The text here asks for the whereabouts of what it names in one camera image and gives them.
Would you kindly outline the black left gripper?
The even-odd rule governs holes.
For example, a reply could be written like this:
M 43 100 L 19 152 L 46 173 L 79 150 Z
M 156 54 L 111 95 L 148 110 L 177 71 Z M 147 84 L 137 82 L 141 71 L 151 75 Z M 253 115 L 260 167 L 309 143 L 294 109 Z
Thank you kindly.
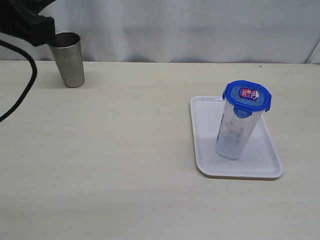
M 1 0 L 0 32 L 22 39 L 34 47 L 55 38 L 55 21 L 40 12 L 54 0 Z

